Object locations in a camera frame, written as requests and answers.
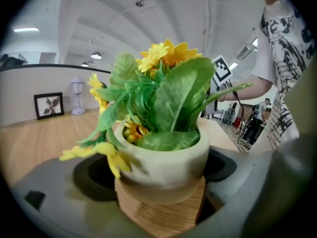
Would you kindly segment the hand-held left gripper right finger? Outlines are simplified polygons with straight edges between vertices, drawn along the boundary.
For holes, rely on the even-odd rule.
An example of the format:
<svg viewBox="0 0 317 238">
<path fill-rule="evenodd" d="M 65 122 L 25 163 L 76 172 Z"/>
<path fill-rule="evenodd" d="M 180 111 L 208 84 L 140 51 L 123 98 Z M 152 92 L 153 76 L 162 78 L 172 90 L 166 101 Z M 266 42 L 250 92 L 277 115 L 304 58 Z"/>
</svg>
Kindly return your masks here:
<svg viewBox="0 0 317 238">
<path fill-rule="evenodd" d="M 317 64 L 286 95 L 299 137 L 258 156 L 210 147 L 199 216 L 185 238 L 317 235 Z"/>
</svg>

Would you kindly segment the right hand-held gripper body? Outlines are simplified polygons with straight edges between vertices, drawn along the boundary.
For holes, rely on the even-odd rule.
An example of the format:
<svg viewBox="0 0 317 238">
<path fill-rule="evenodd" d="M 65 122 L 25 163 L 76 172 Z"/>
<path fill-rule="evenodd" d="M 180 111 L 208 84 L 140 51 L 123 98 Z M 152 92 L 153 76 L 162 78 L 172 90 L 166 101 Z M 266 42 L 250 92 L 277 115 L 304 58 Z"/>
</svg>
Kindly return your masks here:
<svg viewBox="0 0 317 238">
<path fill-rule="evenodd" d="M 224 90 L 229 85 L 229 79 L 233 73 L 222 55 L 215 57 L 213 60 L 215 73 L 211 79 L 210 94 Z"/>
</svg>

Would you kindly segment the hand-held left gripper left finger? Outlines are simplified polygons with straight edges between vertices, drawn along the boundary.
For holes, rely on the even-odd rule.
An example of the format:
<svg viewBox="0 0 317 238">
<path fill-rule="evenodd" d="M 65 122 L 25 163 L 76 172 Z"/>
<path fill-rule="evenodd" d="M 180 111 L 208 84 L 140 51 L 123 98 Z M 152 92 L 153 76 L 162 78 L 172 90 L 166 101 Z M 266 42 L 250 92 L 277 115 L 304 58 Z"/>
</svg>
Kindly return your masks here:
<svg viewBox="0 0 317 238">
<path fill-rule="evenodd" d="M 45 161 L 12 187 L 31 222 L 50 238 L 150 238 L 121 211 L 112 174 L 105 175 L 106 201 L 93 200 L 77 188 L 73 172 L 79 163 Z"/>
</svg>

